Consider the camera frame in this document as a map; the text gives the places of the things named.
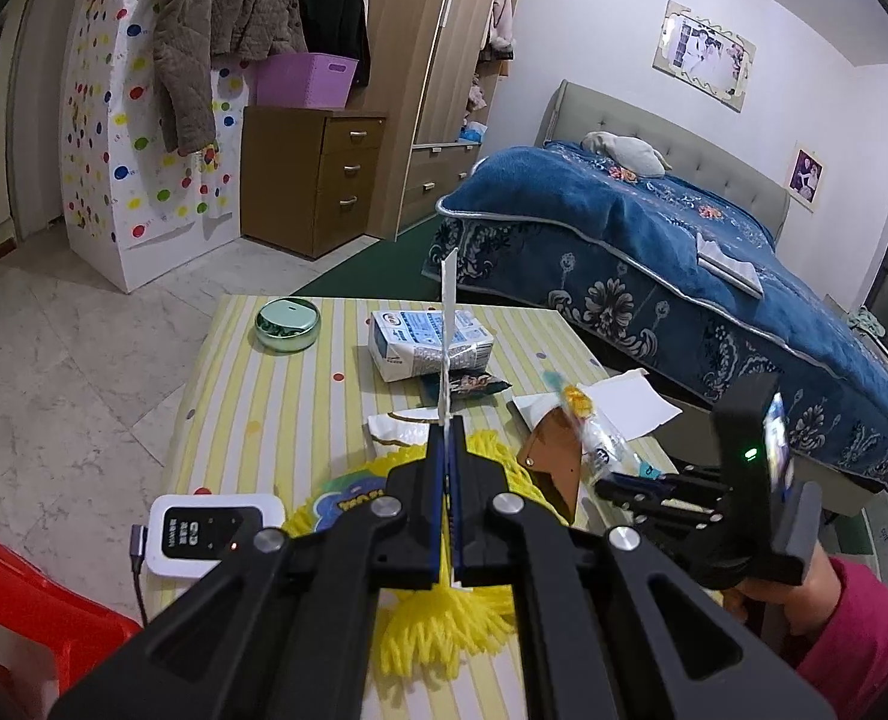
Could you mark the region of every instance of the upholstered headboard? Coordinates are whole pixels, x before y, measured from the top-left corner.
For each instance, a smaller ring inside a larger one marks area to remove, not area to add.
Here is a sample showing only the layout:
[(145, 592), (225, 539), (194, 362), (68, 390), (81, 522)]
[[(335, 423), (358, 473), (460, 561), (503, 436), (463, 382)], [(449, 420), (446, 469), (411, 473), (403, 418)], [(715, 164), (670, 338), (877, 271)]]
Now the upholstered headboard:
[(595, 130), (647, 141), (668, 158), (674, 175), (750, 211), (774, 240), (780, 235), (790, 203), (780, 184), (683, 127), (585, 86), (561, 81), (536, 144), (580, 142)]

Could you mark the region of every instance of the wardrobe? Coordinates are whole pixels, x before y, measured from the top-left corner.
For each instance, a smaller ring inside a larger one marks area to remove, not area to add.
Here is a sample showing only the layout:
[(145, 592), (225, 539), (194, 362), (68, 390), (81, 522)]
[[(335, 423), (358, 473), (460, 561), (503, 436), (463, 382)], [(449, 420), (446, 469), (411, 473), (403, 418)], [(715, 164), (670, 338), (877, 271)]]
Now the wardrobe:
[[(511, 0), (516, 7), (517, 0)], [(370, 0), (369, 85), (348, 107), (383, 111), (369, 234), (393, 239), (434, 213), (434, 204), (470, 175), (479, 143), (458, 141), (465, 116), (486, 124), (500, 78), (513, 61), (479, 62), (493, 0)], [(485, 108), (467, 114), (474, 81)]]

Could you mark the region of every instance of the hand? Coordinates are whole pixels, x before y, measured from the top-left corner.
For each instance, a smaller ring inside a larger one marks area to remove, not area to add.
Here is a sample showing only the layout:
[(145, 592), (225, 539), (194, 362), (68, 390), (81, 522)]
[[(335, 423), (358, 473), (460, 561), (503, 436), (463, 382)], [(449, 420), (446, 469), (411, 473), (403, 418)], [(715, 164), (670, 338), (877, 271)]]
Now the hand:
[(724, 608), (740, 621), (748, 619), (745, 598), (784, 607), (791, 635), (817, 637), (841, 600), (841, 580), (820, 543), (815, 544), (811, 567), (799, 587), (777, 581), (745, 579), (724, 591)]

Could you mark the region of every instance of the yellow striped tablecloth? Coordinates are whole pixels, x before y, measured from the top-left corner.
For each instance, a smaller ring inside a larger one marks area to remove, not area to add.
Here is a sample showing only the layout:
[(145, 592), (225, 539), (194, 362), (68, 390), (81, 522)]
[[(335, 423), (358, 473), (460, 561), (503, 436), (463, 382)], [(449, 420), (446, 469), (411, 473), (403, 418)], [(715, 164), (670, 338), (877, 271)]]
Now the yellow striped tablecloth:
[[(318, 341), (303, 352), (272, 352), (254, 336), (254, 317), (271, 298), (225, 295), (181, 400), (164, 471), (163, 493), (275, 493), (288, 512), (326, 480), (364, 463), (369, 415), (422, 403), (416, 380), (386, 384), (367, 349), (372, 311), (439, 308), (400, 300), (311, 298), (321, 312)], [(461, 306), (496, 342), (488, 369), (513, 388), (457, 411), (468, 432), (498, 431), (514, 452), (527, 438), (509, 408), (511, 394), (547, 391), (543, 370), (572, 382), (607, 377), (560, 314), (545, 309)], [(673, 465), (652, 437), (631, 442), (656, 469)], [(578, 515), (577, 525), (583, 512)], [(613, 522), (622, 520), (613, 512)], [(176, 581), (148, 575), (150, 613), (172, 603)], [(456, 680), (431, 673), (418, 679), (382, 677), (372, 661), (364, 693), (367, 720), (523, 720), (524, 688), (516, 638), (495, 656), (474, 656)]]

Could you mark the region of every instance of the brown quilted jacket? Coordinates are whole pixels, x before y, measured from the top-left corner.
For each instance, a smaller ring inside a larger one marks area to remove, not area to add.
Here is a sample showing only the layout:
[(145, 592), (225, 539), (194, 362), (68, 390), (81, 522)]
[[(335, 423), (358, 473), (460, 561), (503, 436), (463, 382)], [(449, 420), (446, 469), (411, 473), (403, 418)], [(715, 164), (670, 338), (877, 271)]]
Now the brown quilted jacket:
[(154, 71), (164, 146), (200, 151), (217, 138), (211, 57), (303, 52), (297, 0), (157, 0)]

